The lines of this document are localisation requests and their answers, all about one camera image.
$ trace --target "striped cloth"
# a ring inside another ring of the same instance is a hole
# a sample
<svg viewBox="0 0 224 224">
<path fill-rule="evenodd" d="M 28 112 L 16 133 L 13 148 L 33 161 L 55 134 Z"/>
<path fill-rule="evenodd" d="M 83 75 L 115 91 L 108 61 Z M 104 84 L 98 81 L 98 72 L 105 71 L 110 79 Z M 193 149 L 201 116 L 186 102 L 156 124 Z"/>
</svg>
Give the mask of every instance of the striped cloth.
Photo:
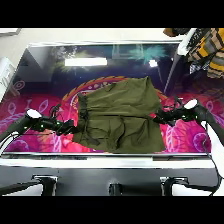
<svg viewBox="0 0 224 224">
<path fill-rule="evenodd" d="M 208 77 L 224 78 L 224 28 L 210 28 L 199 43 L 193 47 L 188 61 L 200 61 L 214 54 L 208 68 Z"/>
</svg>

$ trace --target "olive green shorts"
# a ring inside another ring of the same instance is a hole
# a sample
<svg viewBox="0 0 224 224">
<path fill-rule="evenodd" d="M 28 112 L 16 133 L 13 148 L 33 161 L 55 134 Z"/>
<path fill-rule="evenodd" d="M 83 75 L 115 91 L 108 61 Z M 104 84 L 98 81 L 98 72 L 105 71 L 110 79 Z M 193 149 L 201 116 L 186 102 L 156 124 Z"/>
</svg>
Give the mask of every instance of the olive green shorts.
<svg viewBox="0 0 224 224">
<path fill-rule="evenodd" d="M 164 150 L 159 124 L 149 117 L 160 107 L 151 79 L 130 78 L 78 95 L 78 133 L 73 141 L 110 153 Z"/>
</svg>

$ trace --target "white floor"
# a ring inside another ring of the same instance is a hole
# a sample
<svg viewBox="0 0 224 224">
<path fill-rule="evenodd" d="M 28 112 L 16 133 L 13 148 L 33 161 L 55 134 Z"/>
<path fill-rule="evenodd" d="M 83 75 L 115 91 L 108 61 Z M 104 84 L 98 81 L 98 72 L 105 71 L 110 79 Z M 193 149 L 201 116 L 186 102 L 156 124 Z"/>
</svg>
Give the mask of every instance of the white floor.
<svg viewBox="0 0 224 224">
<path fill-rule="evenodd" d="M 22 28 L 15 36 L 0 37 L 0 57 L 17 66 L 29 43 L 113 40 L 181 40 L 163 34 L 164 28 Z"/>
</svg>

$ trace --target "table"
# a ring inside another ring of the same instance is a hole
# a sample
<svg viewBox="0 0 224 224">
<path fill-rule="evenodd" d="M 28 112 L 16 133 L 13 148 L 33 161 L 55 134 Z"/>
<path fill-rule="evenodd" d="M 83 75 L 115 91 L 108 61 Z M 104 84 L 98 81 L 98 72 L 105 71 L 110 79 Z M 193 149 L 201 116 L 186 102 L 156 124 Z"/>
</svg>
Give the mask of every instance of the table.
<svg viewBox="0 0 224 224">
<path fill-rule="evenodd" d="M 127 77 L 145 76 L 150 76 L 162 105 L 173 104 L 174 95 L 182 97 L 184 103 L 198 98 L 224 127 L 224 80 L 210 79 L 204 71 L 189 75 L 189 65 L 176 60 L 177 46 L 178 42 L 30 45 L 0 105 L 0 132 L 29 108 L 49 115 L 50 108 L 58 103 L 62 104 L 59 119 L 77 123 L 78 92 L 85 94 Z M 77 60 L 70 60 L 74 58 L 84 60 L 77 64 Z M 196 122 L 180 120 L 173 128 L 160 127 L 166 146 L 161 153 L 203 153 L 205 131 Z M 72 142 L 72 135 L 54 134 L 22 136 L 5 150 L 21 152 L 103 153 Z"/>
</svg>

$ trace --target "pile of clothes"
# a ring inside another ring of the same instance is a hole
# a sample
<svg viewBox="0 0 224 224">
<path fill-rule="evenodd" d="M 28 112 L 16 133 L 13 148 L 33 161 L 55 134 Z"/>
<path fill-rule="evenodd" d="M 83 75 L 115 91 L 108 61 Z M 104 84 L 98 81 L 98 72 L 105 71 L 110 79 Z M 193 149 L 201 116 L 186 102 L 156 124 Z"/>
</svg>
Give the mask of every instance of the pile of clothes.
<svg viewBox="0 0 224 224">
<path fill-rule="evenodd" d="M 186 34 L 178 54 L 191 63 L 190 73 L 203 69 L 210 78 L 224 78 L 224 28 L 165 28 L 164 33 Z"/>
</svg>

